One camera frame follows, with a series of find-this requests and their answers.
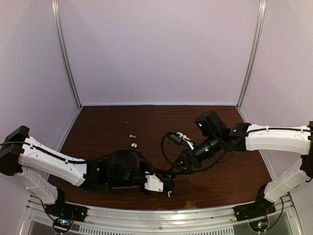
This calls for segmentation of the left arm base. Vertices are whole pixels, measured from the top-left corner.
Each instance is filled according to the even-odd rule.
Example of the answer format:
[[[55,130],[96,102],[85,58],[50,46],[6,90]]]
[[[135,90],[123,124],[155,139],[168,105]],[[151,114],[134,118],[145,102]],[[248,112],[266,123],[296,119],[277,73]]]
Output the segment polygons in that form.
[[[85,221],[88,209],[83,206],[65,203],[63,207],[56,204],[45,205],[44,212],[52,221],[52,228],[57,234],[65,234],[79,229],[78,222]]]

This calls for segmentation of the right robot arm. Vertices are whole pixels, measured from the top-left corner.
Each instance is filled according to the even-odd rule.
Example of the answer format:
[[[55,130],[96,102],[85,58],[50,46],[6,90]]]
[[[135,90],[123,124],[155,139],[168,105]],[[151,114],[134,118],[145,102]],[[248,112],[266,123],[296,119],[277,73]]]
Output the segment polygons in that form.
[[[272,150],[300,154],[300,159],[281,176],[259,189],[250,209],[255,216],[261,216],[281,196],[313,178],[312,122],[299,127],[271,127],[244,122],[227,128],[217,113],[211,111],[199,116],[195,123],[206,138],[201,144],[193,144],[181,132],[169,135],[169,139],[176,144],[186,144],[188,147],[175,161],[175,165],[183,171],[200,168],[204,160],[220,150]]]

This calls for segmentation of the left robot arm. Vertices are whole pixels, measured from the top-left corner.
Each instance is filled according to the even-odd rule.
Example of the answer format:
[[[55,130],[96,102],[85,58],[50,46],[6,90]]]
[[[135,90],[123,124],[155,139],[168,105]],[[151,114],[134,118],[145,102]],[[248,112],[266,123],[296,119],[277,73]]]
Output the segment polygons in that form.
[[[138,151],[118,150],[97,159],[78,159],[42,145],[28,133],[29,128],[22,125],[0,144],[0,172],[20,177],[59,217],[70,213],[69,204],[63,201],[65,194],[45,181],[39,170],[93,192],[137,188],[149,195],[174,189],[173,178],[154,168]]]

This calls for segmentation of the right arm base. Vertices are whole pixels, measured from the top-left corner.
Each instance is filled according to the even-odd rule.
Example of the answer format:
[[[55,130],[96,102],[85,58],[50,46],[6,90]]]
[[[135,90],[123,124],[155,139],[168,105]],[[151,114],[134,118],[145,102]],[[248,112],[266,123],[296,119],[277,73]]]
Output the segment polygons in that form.
[[[258,208],[256,203],[249,203],[234,207],[237,222],[247,221],[250,229],[255,233],[265,232],[269,228],[268,215],[276,212],[275,206],[268,209]]]

